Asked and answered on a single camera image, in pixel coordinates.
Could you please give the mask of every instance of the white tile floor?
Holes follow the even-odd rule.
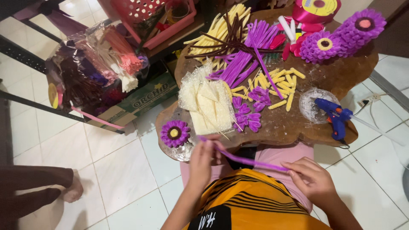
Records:
[[[87,26],[106,19],[96,0],[67,0],[60,8]],[[44,16],[32,21],[65,37]],[[0,34],[44,59],[57,45],[13,18],[0,22]],[[395,61],[401,65],[392,67]],[[49,105],[43,74],[4,55],[0,62],[0,78],[9,92]],[[403,62],[380,54],[376,69],[384,77],[400,76],[407,72],[408,65]],[[382,90],[367,79],[341,104],[357,112],[356,102],[374,92]],[[12,103],[14,163],[75,168],[85,189],[75,203],[57,200],[20,219],[20,229],[159,229],[183,189],[179,164],[160,151],[154,125],[157,114],[175,100],[172,97],[129,123],[124,135]],[[372,110],[382,130],[409,138],[409,113],[391,97],[382,96]],[[358,117],[374,124],[369,107]],[[409,202],[402,187],[404,168],[394,146],[365,126],[355,125],[359,138],[349,150],[316,145],[315,160],[331,173],[341,198],[364,229],[409,230]],[[408,152],[400,151],[403,161],[409,159]],[[316,207],[312,216],[328,223]]]

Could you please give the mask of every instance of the plastic basket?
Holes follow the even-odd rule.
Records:
[[[188,3],[191,11],[190,14],[145,42],[143,47],[151,50],[189,24],[193,23],[196,9],[193,0],[188,0]],[[133,30],[132,24],[134,22],[148,19],[155,12],[157,7],[162,4],[165,4],[165,0],[111,0],[111,5],[114,10],[118,12],[122,24],[138,43],[141,43],[141,38]]]

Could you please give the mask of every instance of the tape roll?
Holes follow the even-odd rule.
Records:
[[[328,23],[340,8],[340,0],[297,0],[292,18],[301,23]]]

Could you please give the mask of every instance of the wooden table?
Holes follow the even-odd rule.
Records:
[[[252,14],[251,21],[253,22],[255,19],[258,19],[265,20],[267,23],[272,24],[273,22],[278,21],[277,18],[280,15],[291,15],[291,12],[292,7],[258,11]],[[333,31],[339,25],[339,23],[332,21],[325,26],[326,30]],[[197,60],[184,58],[184,56],[187,55],[188,48],[189,46],[183,49],[175,70],[175,78],[179,87],[182,77],[184,77],[187,72],[192,72],[196,65],[200,66],[200,62]],[[240,146],[249,143],[291,145],[297,140],[309,144],[326,144],[336,147],[342,146],[340,142],[335,141],[331,137],[333,129],[330,123],[313,124],[301,114],[299,110],[300,96],[303,92],[316,87],[330,91],[341,100],[352,87],[369,77],[377,62],[378,54],[374,51],[373,43],[369,43],[367,46],[363,47],[353,57],[332,58],[322,65],[306,63],[301,58],[290,54],[287,61],[274,66],[273,69],[284,68],[289,70],[291,67],[294,67],[306,75],[306,79],[304,80],[297,78],[297,90],[294,95],[291,110],[287,112],[285,106],[274,110],[264,108],[261,112],[262,127],[257,133],[253,133],[248,127],[246,127],[243,133],[238,133],[237,131],[227,133],[226,136],[231,141],[226,138],[221,138],[222,143],[231,152],[234,152],[239,149]],[[249,77],[253,79],[258,70],[259,68],[252,72]],[[243,81],[240,85],[247,86],[247,80]],[[280,101],[277,96],[271,95],[270,98],[273,104]],[[247,102],[249,107],[252,108],[253,103],[250,103],[249,101],[245,102]],[[163,110],[158,115],[155,125],[159,137],[162,125],[169,120],[183,120],[187,122],[188,126],[192,129],[190,132],[192,141],[197,141],[189,111],[178,108],[177,102]],[[355,126],[351,121],[348,121],[346,123],[345,141],[350,144],[357,138],[358,132]],[[189,150],[180,147],[177,149],[171,149],[167,147],[160,138],[159,146],[165,154],[175,160],[188,161],[190,158],[188,153]]]

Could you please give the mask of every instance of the leg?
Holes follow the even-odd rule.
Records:
[[[185,163],[185,162],[180,163],[180,172],[182,174],[183,187],[186,187],[187,182],[189,181],[189,171],[190,171],[189,168],[190,166],[188,163]],[[226,158],[223,157],[222,164],[211,167],[211,177],[210,177],[209,183],[213,182],[214,180],[227,176],[232,171],[233,169],[230,167]]]
[[[302,157],[308,157],[314,159],[314,148],[309,147],[303,143],[298,143],[296,146],[291,148],[280,148],[278,146],[260,146],[265,147],[265,149],[260,149],[256,153],[256,160],[262,162],[268,162],[274,165],[280,165],[281,161],[294,162]],[[264,173],[267,176],[271,176],[278,181],[281,181],[290,191],[291,195],[295,197],[309,212],[312,211],[312,203],[304,196],[304,194],[295,186],[292,182],[290,175],[285,172],[258,169],[254,168],[255,171]]]
[[[19,196],[0,197],[0,223],[12,222],[51,204],[60,194],[59,189],[48,188]]]
[[[0,166],[0,187],[16,190],[32,189],[48,185],[69,188],[74,172],[72,169],[46,166]]]

